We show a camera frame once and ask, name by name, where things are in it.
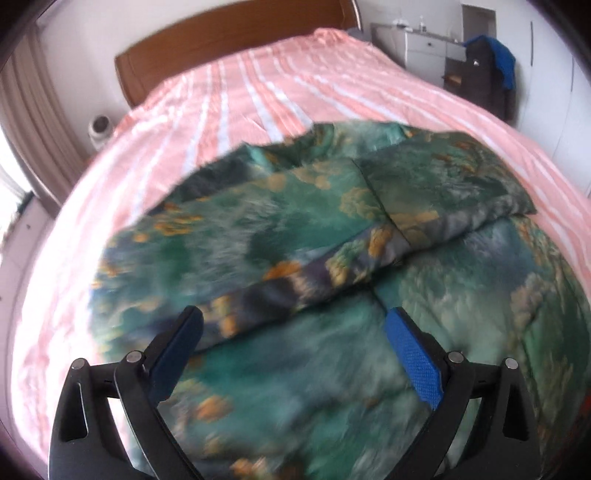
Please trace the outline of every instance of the white wall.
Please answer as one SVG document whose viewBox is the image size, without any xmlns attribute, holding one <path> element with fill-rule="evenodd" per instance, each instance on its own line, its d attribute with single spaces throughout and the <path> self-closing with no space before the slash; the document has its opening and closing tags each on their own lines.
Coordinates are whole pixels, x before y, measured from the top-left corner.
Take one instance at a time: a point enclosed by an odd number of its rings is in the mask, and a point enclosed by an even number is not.
<svg viewBox="0 0 591 480">
<path fill-rule="evenodd" d="M 90 120 L 114 123 L 129 111 L 115 57 L 150 34 L 236 0 L 61 0 L 40 18 L 41 43 L 57 96 L 74 133 L 92 153 Z"/>
<path fill-rule="evenodd" d="M 390 23 L 399 16 L 418 28 L 422 15 L 429 32 L 462 39 L 460 0 L 358 0 L 358 4 L 366 31 L 371 22 Z"/>
</svg>

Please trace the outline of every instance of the bed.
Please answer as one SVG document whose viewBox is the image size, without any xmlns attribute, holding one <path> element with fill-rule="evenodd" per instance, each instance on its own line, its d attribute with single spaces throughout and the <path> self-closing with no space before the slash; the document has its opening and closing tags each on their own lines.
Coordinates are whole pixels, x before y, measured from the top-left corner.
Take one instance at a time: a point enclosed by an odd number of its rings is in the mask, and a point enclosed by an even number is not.
<svg viewBox="0 0 591 480">
<path fill-rule="evenodd" d="M 186 19 L 117 57 L 133 110 L 64 205 L 15 335 L 12 415 L 41 459 L 71 361 L 104 359 L 88 305 L 109 238 L 243 142 L 278 143 L 319 122 L 364 119 L 465 132 L 524 186 L 533 220 L 591 298 L 591 203 L 532 141 L 348 36 L 355 26 L 357 10 L 345 0 L 252 0 Z"/>
</svg>

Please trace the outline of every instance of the white cabinet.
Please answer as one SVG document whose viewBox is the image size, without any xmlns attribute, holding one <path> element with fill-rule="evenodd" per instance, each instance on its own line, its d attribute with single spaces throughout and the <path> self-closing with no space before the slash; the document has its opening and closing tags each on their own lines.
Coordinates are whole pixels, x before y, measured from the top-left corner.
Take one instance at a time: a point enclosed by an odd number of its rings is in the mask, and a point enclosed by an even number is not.
<svg viewBox="0 0 591 480">
<path fill-rule="evenodd" d="M 401 67 L 443 88 L 446 57 L 466 61 L 466 49 L 434 34 L 407 32 L 387 24 L 371 24 L 372 41 Z"/>
<path fill-rule="evenodd" d="M 569 48 L 538 13 L 532 13 L 533 67 L 518 129 L 554 155 L 569 109 L 573 57 Z"/>
<path fill-rule="evenodd" d="M 581 191 L 589 195 L 591 187 L 591 85 L 583 70 L 574 65 L 573 95 L 564 129 L 553 160 L 556 166 Z"/>
</svg>

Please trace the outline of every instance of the blue gripper pad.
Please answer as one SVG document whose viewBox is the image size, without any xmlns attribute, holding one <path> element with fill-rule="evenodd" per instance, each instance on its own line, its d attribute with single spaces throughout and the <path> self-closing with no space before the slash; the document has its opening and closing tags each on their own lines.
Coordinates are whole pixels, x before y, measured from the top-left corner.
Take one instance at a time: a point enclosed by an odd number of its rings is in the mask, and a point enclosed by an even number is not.
<svg viewBox="0 0 591 480">
<path fill-rule="evenodd" d="M 441 375 L 404 319 L 392 309 L 386 316 L 386 336 L 421 400 L 435 410 L 443 398 Z"/>
</svg>

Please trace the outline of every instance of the wooden headboard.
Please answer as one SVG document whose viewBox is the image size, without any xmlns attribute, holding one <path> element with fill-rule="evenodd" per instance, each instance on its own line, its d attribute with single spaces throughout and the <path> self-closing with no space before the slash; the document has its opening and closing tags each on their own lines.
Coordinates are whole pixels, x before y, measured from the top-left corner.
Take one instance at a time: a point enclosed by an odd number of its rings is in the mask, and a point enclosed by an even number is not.
<svg viewBox="0 0 591 480">
<path fill-rule="evenodd" d="M 134 107 L 173 75 L 319 27 L 360 27 L 355 0 L 248 0 L 216 8 L 136 43 L 115 59 L 115 68 Z"/>
</svg>

